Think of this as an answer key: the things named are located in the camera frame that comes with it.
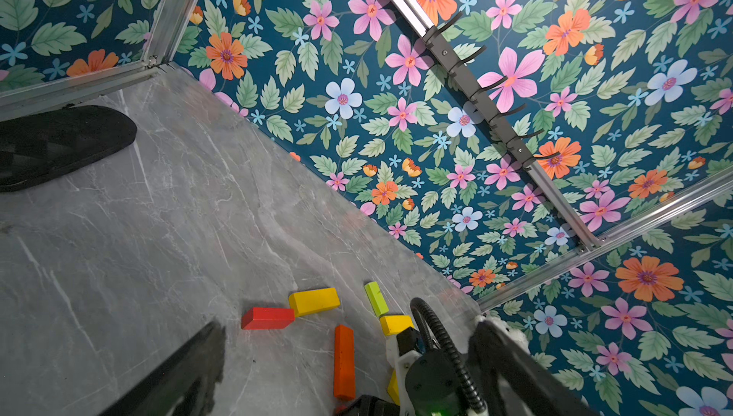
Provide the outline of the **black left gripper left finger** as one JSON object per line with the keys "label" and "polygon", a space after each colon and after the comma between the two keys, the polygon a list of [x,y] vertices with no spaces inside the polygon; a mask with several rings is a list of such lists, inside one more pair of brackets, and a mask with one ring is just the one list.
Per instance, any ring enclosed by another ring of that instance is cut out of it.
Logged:
{"label": "black left gripper left finger", "polygon": [[209,415],[223,381],[226,329],[217,320],[153,370],[104,415]]}

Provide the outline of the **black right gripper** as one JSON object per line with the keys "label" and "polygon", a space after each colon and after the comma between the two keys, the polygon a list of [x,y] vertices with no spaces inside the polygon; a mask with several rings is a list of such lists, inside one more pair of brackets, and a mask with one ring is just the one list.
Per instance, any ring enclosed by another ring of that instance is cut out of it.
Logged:
{"label": "black right gripper", "polygon": [[441,349],[422,350],[419,332],[409,328],[387,337],[387,361],[396,371],[400,406],[391,398],[362,395],[337,408],[339,415],[473,415],[457,372]]}

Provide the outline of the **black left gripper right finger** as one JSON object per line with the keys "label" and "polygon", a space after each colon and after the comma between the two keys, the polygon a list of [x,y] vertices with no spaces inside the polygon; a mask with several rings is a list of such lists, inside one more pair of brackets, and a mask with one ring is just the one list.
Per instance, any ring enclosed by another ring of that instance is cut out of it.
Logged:
{"label": "black left gripper right finger", "polygon": [[488,415],[596,415],[586,402],[497,327],[469,339],[468,366]]}

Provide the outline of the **orange block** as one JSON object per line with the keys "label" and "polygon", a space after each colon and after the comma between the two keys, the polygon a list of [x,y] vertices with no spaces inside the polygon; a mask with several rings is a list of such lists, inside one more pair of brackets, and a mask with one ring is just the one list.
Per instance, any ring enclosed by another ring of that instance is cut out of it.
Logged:
{"label": "orange block", "polygon": [[334,333],[333,394],[342,401],[356,397],[354,333],[345,325],[338,325]]}

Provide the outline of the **red block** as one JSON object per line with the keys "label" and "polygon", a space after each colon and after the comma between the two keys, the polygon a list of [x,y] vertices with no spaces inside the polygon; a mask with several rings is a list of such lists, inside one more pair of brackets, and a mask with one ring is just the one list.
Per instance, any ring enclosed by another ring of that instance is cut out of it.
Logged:
{"label": "red block", "polygon": [[241,320],[242,330],[282,330],[294,323],[295,311],[290,308],[253,307]]}

